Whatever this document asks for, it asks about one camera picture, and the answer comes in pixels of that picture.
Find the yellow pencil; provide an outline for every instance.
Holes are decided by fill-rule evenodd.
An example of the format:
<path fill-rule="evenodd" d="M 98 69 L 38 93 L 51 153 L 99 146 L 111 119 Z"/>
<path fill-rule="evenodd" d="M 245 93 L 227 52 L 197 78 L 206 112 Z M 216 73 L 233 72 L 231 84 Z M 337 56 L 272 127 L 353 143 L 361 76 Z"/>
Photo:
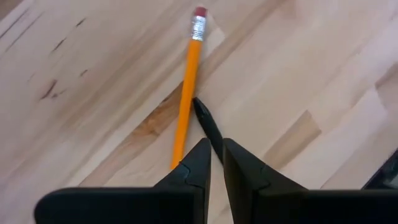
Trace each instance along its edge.
<path fill-rule="evenodd" d="M 188 46 L 187 67 L 185 69 L 185 77 L 182 85 L 180 113 L 178 115 L 177 130 L 175 132 L 171 169 L 178 166 L 184 153 L 192 97 L 195 91 L 195 80 L 200 62 L 201 44 L 205 33 L 205 24 L 206 9 L 204 7 L 197 7 L 194 13 L 192 35 Z"/>

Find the pencil eraser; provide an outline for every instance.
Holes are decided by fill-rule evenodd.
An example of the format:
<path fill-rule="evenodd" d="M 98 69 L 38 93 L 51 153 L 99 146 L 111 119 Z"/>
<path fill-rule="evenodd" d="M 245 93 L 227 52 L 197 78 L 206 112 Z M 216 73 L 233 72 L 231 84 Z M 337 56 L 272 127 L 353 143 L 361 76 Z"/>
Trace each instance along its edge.
<path fill-rule="evenodd" d="M 195 9 L 195 16 L 202 16 L 202 17 L 206 17 L 206 11 L 207 9 L 205 9 L 204 7 L 197 7 Z"/>

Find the wooden table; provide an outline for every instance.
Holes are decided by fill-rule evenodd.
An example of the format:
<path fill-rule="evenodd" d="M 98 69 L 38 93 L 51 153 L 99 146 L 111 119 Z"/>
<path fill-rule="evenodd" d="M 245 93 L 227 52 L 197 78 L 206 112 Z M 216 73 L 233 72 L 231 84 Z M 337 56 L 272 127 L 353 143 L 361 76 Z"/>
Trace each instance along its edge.
<path fill-rule="evenodd" d="M 68 186 L 169 172 L 190 19 L 196 96 L 310 189 L 359 189 L 398 146 L 396 0 L 24 0 L 0 22 L 0 222 Z M 192 116 L 186 151 L 204 136 Z M 213 154 L 208 223 L 232 223 Z"/>

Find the pencil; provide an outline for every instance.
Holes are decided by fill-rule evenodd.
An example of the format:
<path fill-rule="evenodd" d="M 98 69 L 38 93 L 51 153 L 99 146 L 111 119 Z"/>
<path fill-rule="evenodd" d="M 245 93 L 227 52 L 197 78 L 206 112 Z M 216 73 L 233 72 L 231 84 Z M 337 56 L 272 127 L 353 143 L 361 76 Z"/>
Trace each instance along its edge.
<path fill-rule="evenodd" d="M 201 128 L 206 134 L 206 137 L 210 140 L 211 145 L 213 146 L 214 151 L 220 160 L 221 164 L 223 162 L 223 136 L 221 135 L 216 122 L 214 121 L 209 109 L 203 104 L 199 98 L 195 97 L 192 100 L 193 108 L 195 110 L 195 114 L 198 118 Z"/>
<path fill-rule="evenodd" d="M 185 69 L 185 77 L 182 85 L 180 111 L 177 121 L 177 130 L 175 132 L 171 169 L 177 167 L 183 157 L 185 138 L 189 125 L 191 100 L 195 90 L 195 80 L 200 62 L 201 44 L 205 33 L 205 24 L 206 9 L 204 7 L 197 7 L 193 17 L 192 34 L 188 46 L 187 67 Z"/>

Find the wood grain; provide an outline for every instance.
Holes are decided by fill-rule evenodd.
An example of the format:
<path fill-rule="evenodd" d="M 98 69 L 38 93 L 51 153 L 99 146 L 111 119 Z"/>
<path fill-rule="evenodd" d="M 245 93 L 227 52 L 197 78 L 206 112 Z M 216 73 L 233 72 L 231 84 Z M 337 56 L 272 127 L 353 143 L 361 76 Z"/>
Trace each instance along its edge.
<path fill-rule="evenodd" d="M 395 0 L 22 0 L 0 10 L 1 223 L 32 223 L 51 190 L 169 172 L 198 5 L 196 96 L 225 137 L 314 189 L 360 188 L 397 147 Z M 212 160 L 208 223 L 231 223 Z"/>

